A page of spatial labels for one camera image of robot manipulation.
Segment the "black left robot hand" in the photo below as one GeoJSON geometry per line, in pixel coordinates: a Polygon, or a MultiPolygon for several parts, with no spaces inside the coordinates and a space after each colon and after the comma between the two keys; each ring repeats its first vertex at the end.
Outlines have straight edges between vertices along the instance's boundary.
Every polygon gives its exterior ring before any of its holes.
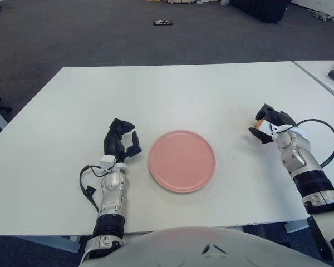
{"type": "Polygon", "coordinates": [[[130,122],[115,118],[104,138],[104,154],[115,156],[116,163],[124,163],[126,158],[131,158],[142,152],[135,125],[130,122]],[[124,134],[132,131],[132,145],[125,148],[121,140],[124,134]]]}

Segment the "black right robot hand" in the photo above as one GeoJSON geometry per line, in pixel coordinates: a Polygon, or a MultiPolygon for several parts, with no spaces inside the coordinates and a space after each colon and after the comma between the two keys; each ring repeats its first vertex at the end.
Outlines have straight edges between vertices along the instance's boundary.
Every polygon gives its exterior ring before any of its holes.
{"type": "Polygon", "coordinates": [[[249,131],[263,144],[273,142],[281,132],[296,125],[287,113],[278,112],[267,104],[261,107],[255,116],[255,120],[257,121],[256,124],[250,127],[249,131]]]}

